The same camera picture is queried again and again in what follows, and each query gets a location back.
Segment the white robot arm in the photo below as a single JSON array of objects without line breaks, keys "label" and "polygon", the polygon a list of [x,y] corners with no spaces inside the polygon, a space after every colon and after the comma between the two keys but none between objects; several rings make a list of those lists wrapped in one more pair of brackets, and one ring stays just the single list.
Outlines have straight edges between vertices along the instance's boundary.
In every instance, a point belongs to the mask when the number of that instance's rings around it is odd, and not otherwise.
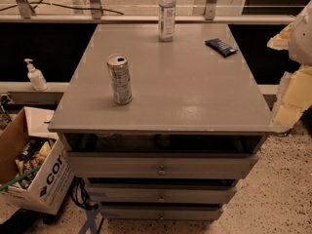
[{"label": "white robot arm", "polygon": [[273,105],[272,123],[290,129],[312,105],[312,1],[267,47],[288,50],[290,59],[300,64],[295,73],[284,73]]}]

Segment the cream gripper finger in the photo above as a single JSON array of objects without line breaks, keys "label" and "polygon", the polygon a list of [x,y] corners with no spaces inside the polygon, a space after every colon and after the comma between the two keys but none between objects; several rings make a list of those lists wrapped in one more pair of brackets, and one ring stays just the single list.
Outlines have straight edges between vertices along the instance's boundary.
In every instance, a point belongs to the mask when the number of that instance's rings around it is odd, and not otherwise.
[{"label": "cream gripper finger", "polygon": [[295,73],[285,72],[276,97],[272,122],[292,128],[312,106],[312,67],[302,65]]},{"label": "cream gripper finger", "polygon": [[267,42],[267,47],[274,50],[287,50],[293,25],[290,23]]}]

